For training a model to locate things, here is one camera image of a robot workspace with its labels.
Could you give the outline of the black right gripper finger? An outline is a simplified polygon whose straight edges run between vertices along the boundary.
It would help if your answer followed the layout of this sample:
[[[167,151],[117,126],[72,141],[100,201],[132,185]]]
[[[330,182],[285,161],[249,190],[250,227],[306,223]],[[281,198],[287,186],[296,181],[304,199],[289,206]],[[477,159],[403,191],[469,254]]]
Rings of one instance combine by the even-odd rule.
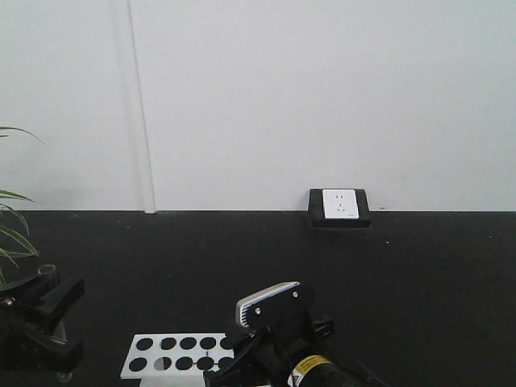
[[[256,351],[256,335],[258,330],[242,327],[232,321],[226,325],[226,336],[230,342],[234,357],[254,355]]]
[[[218,371],[203,373],[205,386],[265,386],[264,357],[261,347],[235,348],[233,358],[223,363]]]

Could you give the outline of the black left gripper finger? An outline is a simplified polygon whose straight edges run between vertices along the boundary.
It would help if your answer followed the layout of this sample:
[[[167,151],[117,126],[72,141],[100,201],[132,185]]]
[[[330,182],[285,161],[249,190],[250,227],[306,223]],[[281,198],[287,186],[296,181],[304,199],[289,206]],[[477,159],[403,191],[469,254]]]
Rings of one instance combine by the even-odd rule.
[[[84,342],[81,339],[65,341],[32,327],[8,326],[8,371],[73,371],[83,355]]]
[[[60,320],[85,294],[85,282],[79,277],[61,280],[59,273],[38,276],[24,296],[28,318],[36,323]]]

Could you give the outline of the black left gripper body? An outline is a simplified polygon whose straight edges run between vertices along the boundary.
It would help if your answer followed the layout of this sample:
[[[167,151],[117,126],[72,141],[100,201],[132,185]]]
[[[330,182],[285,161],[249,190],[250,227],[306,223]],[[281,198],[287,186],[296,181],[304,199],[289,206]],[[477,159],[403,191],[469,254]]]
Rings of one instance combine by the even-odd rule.
[[[40,298],[39,281],[1,284],[1,369],[41,369],[39,334],[33,306]]]

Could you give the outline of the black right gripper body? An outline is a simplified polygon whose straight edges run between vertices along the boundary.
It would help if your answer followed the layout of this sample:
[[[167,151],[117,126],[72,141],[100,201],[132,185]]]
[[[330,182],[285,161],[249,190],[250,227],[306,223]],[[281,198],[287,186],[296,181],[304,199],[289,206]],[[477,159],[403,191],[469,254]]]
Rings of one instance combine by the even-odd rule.
[[[265,352],[265,386],[333,386],[335,359],[325,345],[335,333],[331,318],[302,312],[258,330],[257,347]]]

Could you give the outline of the black yellow right robot arm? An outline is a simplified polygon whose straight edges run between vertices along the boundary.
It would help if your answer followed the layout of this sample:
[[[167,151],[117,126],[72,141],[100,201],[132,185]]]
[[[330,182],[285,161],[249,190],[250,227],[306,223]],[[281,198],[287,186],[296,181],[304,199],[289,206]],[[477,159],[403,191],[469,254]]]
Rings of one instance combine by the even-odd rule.
[[[266,327],[230,331],[234,356],[205,371],[206,386],[385,386],[364,366],[338,364],[324,343],[335,332],[330,318],[303,312]]]

